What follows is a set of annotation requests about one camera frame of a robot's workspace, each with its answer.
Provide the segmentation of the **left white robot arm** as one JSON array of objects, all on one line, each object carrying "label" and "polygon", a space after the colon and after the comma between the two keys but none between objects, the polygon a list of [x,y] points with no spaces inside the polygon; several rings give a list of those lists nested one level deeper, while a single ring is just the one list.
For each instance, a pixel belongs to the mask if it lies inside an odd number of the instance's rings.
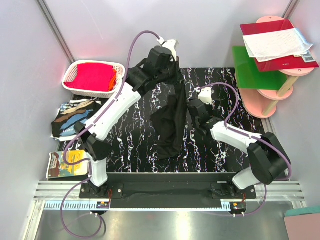
[{"label": "left white robot arm", "polygon": [[77,136],[89,158],[89,181],[100,188],[108,181],[106,138],[126,111],[160,83],[178,83],[177,51],[165,42],[155,46],[127,72],[120,89],[85,123],[75,124]]}]

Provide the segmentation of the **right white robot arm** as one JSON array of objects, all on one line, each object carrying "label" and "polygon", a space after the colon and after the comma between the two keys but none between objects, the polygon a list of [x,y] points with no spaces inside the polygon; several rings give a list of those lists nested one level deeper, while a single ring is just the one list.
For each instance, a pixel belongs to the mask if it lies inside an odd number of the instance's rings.
[{"label": "right white robot arm", "polygon": [[238,190],[256,184],[270,185],[286,170],[291,170],[291,161],[273,133],[252,133],[226,124],[222,119],[210,115],[206,105],[199,99],[189,101],[188,110],[192,126],[202,135],[228,144],[248,156],[250,166],[231,180]]}]

